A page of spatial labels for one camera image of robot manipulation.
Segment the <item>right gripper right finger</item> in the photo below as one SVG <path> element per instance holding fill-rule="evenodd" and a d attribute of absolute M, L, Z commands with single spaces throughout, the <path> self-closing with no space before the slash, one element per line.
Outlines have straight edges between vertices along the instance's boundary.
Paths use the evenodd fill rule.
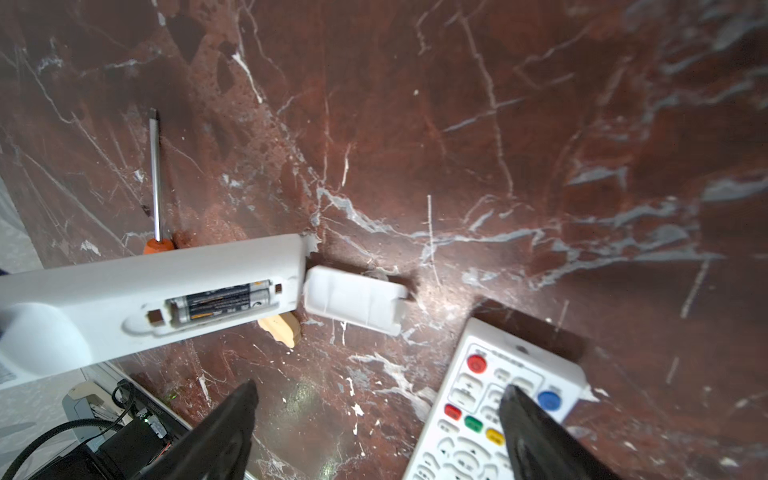
<path fill-rule="evenodd" d="M 504 391 L 499 419 L 516 479 L 618 477 L 515 385 Z"/>

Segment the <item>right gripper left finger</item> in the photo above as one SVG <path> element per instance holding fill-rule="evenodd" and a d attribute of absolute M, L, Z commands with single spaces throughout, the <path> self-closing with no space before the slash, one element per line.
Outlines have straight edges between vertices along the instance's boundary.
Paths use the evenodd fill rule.
<path fill-rule="evenodd" d="M 251 451 L 258 392 L 248 380 L 175 443 L 139 479 L 243 479 Z"/>

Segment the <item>white remote control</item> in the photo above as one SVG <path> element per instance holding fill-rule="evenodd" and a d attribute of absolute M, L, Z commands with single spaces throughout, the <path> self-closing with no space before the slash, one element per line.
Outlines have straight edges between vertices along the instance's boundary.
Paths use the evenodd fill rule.
<path fill-rule="evenodd" d="M 5 275 L 1 386 L 16 387 L 294 310 L 305 273 L 297 234 Z M 270 303 L 180 323 L 171 299 L 270 282 Z"/>

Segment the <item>orange handle screwdriver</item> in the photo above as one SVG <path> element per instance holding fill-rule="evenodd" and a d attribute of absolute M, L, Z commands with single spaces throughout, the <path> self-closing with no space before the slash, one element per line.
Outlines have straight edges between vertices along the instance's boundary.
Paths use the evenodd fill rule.
<path fill-rule="evenodd" d="M 145 244 L 143 254 L 150 255 L 175 249 L 173 242 L 164 237 L 161 208 L 160 130 L 159 113 L 149 112 L 150 167 L 152 180 L 153 237 Z"/>

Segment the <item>white battery cover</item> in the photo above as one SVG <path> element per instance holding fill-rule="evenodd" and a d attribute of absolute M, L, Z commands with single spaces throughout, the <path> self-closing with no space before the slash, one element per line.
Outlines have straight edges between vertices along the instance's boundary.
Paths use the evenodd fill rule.
<path fill-rule="evenodd" d="M 389 336 L 402 329 L 408 289 L 401 284 L 315 266 L 303 286 L 305 310 Z"/>

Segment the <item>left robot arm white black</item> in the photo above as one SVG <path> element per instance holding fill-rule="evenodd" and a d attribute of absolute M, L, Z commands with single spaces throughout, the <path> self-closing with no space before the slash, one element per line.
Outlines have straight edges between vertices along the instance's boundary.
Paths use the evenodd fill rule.
<path fill-rule="evenodd" d="M 136 479 L 191 427 L 135 382 L 85 382 L 62 401 L 68 419 L 1 455 L 3 479 Z"/>

